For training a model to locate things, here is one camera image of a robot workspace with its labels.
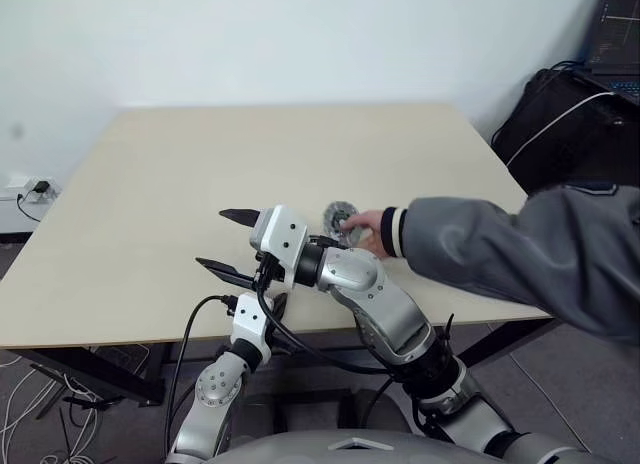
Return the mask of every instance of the laptop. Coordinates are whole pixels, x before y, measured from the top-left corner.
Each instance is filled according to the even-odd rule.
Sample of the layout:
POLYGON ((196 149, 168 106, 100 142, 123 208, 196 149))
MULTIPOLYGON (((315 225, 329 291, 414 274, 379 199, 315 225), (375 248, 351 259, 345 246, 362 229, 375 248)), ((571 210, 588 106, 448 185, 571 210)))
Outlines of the laptop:
POLYGON ((604 0, 584 68, 575 74, 640 105, 640 0, 604 0))

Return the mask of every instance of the striped cuff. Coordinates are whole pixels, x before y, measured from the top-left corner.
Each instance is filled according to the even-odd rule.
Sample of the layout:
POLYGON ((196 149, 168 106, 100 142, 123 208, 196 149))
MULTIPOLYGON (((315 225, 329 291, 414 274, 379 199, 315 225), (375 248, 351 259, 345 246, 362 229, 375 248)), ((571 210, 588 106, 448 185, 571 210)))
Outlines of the striped cuff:
POLYGON ((384 250, 391 257, 404 257, 402 252, 402 229, 404 228, 404 218, 406 209, 387 207, 382 214, 380 223, 380 235, 384 250))

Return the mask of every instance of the gray jacket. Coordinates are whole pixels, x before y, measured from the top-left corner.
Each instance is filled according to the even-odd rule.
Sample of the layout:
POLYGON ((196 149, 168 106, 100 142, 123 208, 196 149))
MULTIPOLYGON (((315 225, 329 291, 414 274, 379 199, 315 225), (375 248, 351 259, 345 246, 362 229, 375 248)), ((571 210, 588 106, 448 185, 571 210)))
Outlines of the gray jacket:
POLYGON ((520 302, 591 334, 640 345, 640 189, 559 186, 517 215, 426 198, 382 219, 388 254, 418 274, 520 302))

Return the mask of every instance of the human hand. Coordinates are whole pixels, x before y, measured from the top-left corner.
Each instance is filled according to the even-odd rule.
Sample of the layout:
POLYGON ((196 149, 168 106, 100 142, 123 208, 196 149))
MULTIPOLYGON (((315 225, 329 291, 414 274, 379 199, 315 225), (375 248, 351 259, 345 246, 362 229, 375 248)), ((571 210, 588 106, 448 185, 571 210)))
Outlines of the human hand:
POLYGON ((371 234, 360 241, 358 247, 373 252, 380 259, 389 257, 387 251, 384 250, 382 245, 382 236, 380 235, 380 225, 382 223, 383 211, 367 211, 357 216, 351 216, 345 222, 342 223, 343 231, 350 231, 354 227, 362 227, 363 229, 370 229, 371 234))

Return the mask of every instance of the white wall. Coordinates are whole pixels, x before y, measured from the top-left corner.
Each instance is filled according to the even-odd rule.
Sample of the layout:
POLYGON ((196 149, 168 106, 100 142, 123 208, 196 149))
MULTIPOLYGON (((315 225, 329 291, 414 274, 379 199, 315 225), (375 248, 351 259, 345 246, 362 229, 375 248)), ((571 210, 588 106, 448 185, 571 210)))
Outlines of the white wall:
POLYGON ((122 106, 442 100, 487 137, 595 1, 0 0, 0 189, 64 184, 122 106))

